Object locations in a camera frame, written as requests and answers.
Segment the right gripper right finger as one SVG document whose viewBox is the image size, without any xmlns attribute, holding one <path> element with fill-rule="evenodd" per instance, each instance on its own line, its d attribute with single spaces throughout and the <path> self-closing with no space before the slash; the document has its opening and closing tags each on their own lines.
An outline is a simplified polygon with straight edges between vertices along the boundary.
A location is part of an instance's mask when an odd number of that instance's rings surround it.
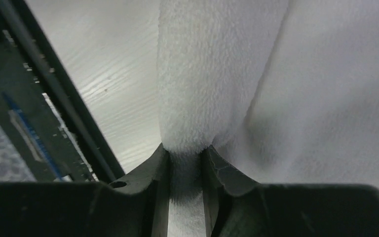
<svg viewBox="0 0 379 237">
<path fill-rule="evenodd" d="M 209 237 L 379 237 L 379 190 L 356 184 L 260 184 L 202 152 Z"/>
</svg>

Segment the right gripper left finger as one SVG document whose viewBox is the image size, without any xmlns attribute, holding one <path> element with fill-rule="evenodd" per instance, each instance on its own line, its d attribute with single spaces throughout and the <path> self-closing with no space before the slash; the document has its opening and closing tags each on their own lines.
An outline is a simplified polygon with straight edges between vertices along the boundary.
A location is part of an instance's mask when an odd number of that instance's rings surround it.
<svg viewBox="0 0 379 237">
<path fill-rule="evenodd" d="M 169 154 L 102 182 L 1 182 L 0 237 L 165 237 Z"/>
</svg>

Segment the white towel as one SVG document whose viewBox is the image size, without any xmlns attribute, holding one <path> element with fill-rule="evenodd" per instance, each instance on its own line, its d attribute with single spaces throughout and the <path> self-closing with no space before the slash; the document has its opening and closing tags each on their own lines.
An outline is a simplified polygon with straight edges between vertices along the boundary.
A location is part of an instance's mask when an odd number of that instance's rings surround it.
<svg viewBox="0 0 379 237">
<path fill-rule="evenodd" d="M 198 154 L 258 182 L 379 188 L 379 0 L 162 0 L 172 237 L 203 237 Z"/>
</svg>

